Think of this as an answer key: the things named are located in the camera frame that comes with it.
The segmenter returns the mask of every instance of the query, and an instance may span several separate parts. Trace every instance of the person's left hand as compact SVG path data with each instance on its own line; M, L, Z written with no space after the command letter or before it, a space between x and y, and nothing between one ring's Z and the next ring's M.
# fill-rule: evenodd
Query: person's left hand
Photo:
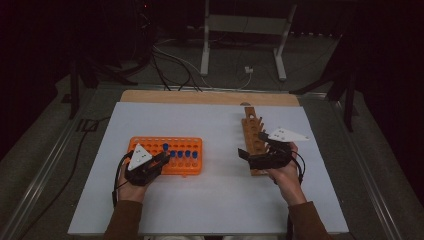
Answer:
M127 179L125 179L126 166L126 164L121 166L121 174L119 175L118 186L127 181ZM132 185L130 182L125 183L120 188L118 188L118 201L128 200L143 203L144 195L146 194L149 185L150 183L146 186L136 186Z

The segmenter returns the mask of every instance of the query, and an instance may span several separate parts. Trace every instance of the brown sleeve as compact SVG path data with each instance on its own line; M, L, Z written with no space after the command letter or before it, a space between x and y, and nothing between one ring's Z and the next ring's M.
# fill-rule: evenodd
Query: brown sleeve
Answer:
M325 230L313 202L289 207L289 215L293 222L294 235L297 240L332 239Z
M133 201L118 201L104 234L106 240L137 239L143 205Z

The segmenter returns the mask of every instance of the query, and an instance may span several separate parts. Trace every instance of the person's right hand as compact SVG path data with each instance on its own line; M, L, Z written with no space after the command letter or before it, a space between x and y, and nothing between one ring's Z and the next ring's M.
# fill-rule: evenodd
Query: person's right hand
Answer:
M290 147L293 152L297 153L298 148L294 143L290 143ZM290 163L285 167L267 169L266 171L270 178L277 183L280 188L281 195L289 206L302 204L307 201L302 188L300 187L296 163L290 161Z

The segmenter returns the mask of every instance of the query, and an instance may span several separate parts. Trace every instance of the person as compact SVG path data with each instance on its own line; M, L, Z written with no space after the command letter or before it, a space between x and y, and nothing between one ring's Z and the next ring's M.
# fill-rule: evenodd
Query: person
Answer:
M297 157L298 148L290 143L293 157ZM119 185L126 182L124 178L125 165L121 168ZM312 201L307 201L298 180L297 165L291 161L287 166L278 169L267 169L269 177L277 183L283 199L288 204L289 216L294 226L294 236L297 240L328 240L327 233ZM144 196L149 187L134 186L130 183L118 189L118 202L104 234L106 240L137 239L138 226Z

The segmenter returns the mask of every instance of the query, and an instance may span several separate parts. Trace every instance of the dark background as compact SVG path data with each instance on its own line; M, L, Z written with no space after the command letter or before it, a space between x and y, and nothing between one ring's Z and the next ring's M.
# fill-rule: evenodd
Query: dark background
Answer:
M69 61L84 51L105 64L128 55L117 39L131 39L131 1L3 1L0 12L0 158L16 143L57 95L54 84L69 74ZM204 3L157 0L149 5L153 27L181 40L187 26L203 24ZM279 17L280 1L211 0L211 12ZM423 17L422 1L300 1L292 34L322 34L340 39L325 74L342 66L357 69L356 89L387 138L421 203L424 201ZM116 37L111 24L127 37Z

